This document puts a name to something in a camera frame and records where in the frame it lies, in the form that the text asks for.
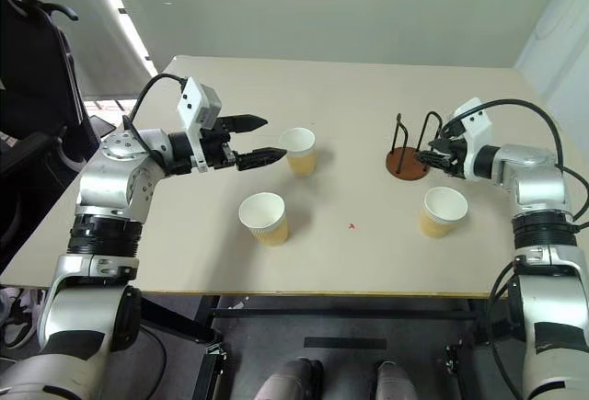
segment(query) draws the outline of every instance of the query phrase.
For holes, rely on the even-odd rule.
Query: table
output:
[[[439,171],[401,181],[387,172],[385,156],[399,112],[415,144],[429,110],[445,117],[471,97],[538,103],[515,70],[178,56],[167,72],[213,87],[224,104],[222,115],[252,113],[269,121],[234,137],[239,152],[276,145],[291,127],[311,129],[318,168],[310,177],[294,177],[281,160],[245,172],[195,172],[160,182],[133,283],[142,291],[482,297],[512,258],[502,190]],[[178,97],[177,84],[158,82],[137,127],[179,131]],[[530,111],[502,107],[489,115],[497,145],[553,147],[544,122]],[[580,153],[562,137],[565,164],[588,176]],[[440,185],[462,191],[470,212],[463,227],[434,240],[421,234],[417,220],[425,191]],[[577,209],[584,192],[572,181],[570,190]],[[279,193],[286,201],[291,237],[283,246],[259,245],[237,218],[239,203],[258,191]],[[14,257],[3,284],[50,284],[67,246],[76,193],[77,181]],[[578,240],[589,251],[589,233]]]

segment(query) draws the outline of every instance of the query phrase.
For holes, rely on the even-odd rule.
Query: floor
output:
[[[147,295],[154,302],[193,316],[200,298],[189,295]],[[298,308],[421,308],[456,309],[460,301],[388,298],[252,297],[222,299],[222,306]],[[214,327],[225,335],[229,355],[218,386],[218,400],[250,400],[266,377],[284,361],[299,356],[319,359],[325,368],[324,400],[369,399],[374,367],[383,359],[398,362],[410,375],[420,399],[459,399],[456,380],[445,372],[447,344],[458,341],[467,323],[385,319],[332,319],[307,317],[217,319]],[[157,332],[167,348],[164,379],[153,399],[192,399],[203,347]],[[305,337],[378,338],[386,349],[306,349]],[[38,349],[31,341],[23,349],[3,355],[22,359]],[[515,340],[500,344],[505,365],[516,382],[521,380],[524,346]],[[474,355],[474,366],[483,391],[482,400],[510,398],[507,388],[485,348]],[[155,342],[140,334],[128,350],[111,356],[101,399],[145,398],[161,368]]]

